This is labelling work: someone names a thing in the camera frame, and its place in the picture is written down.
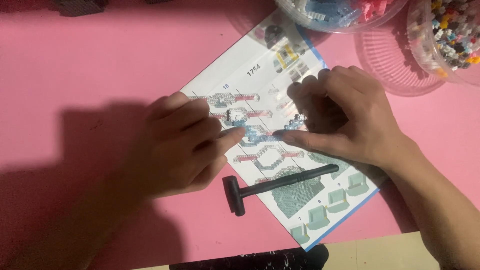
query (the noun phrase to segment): tile floor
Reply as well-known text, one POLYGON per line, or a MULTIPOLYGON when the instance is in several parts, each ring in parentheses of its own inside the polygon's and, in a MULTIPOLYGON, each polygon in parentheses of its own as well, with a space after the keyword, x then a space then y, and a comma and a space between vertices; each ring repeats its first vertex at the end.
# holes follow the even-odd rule
MULTIPOLYGON (((324 270, 440 269, 437 261, 423 245, 419 232, 325 246, 329 256, 324 270)), ((141 270, 168 270, 168 266, 141 270)))

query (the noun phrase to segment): blue border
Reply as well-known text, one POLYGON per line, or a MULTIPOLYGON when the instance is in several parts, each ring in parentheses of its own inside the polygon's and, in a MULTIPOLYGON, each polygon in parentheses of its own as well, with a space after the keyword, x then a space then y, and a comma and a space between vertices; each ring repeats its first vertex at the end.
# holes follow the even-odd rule
POLYGON ((310 244, 305 251, 309 251, 312 247, 314 247, 320 240, 322 240, 327 234, 331 233, 336 227, 338 227, 342 222, 344 222, 347 218, 349 218, 353 213, 355 213, 360 207, 362 207, 367 201, 369 201, 373 195, 377 194, 380 188, 376 188, 370 195, 368 195, 362 202, 360 202, 352 211, 350 211, 347 215, 342 217, 335 225, 333 225, 330 229, 328 229, 324 234, 317 238, 312 244, 310 244))
POLYGON ((295 27, 297 28, 297 31, 300 34, 301 38, 303 38, 303 41, 305 41, 305 43, 307 43, 308 47, 310 47, 310 50, 313 52, 313 54, 318 58, 318 60, 320 60, 320 62, 322 62, 324 68, 327 68, 327 65, 325 64, 324 58, 318 52, 317 48, 315 48, 312 41, 308 38, 308 36, 305 33, 303 27, 299 24, 295 24, 295 27))

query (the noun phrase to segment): pink surface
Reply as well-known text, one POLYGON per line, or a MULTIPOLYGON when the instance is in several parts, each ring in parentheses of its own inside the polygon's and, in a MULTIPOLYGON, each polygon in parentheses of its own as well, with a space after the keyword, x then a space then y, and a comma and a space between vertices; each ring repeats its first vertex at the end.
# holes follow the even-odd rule
MULTIPOLYGON (((275 8, 196 2, 113 0, 105 13, 78 18, 46 9, 0 14, 0 265, 121 158, 144 105, 178 91, 275 8)), ((312 39, 330 67, 359 65, 379 77, 402 130, 479 207, 480 91, 420 72, 402 35, 404 16, 362 34, 312 39)), ((226 167, 206 190, 139 211, 93 268, 298 246, 257 197, 245 200, 245 216, 230 213, 221 183, 230 174, 226 167)), ((405 213, 386 183, 322 242, 416 230, 405 213)))

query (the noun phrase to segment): forearm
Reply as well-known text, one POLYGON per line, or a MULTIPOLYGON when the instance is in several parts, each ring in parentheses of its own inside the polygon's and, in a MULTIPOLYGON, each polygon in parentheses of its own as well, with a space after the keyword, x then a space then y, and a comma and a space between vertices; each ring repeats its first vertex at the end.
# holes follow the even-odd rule
POLYGON ((447 268, 480 269, 480 213, 415 145, 385 171, 419 227, 430 253, 447 268))
POLYGON ((86 269, 115 228, 141 204, 125 194, 113 177, 100 182, 6 269, 86 269))

